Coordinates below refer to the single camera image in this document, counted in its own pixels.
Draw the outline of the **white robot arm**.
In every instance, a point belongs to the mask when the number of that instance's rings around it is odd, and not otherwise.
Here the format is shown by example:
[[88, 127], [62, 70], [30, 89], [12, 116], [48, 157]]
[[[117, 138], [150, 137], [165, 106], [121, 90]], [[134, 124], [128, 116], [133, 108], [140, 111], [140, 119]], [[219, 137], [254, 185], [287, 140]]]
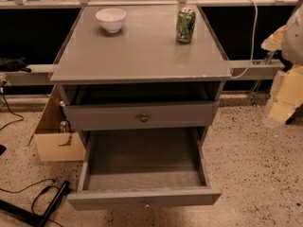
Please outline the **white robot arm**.
[[282, 58], [293, 64], [287, 72], [274, 77], [270, 98], [265, 106], [263, 124], [276, 128], [286, 123], [303, 105], [303, 6], [261, 44], [270, 52], [281, 51]]

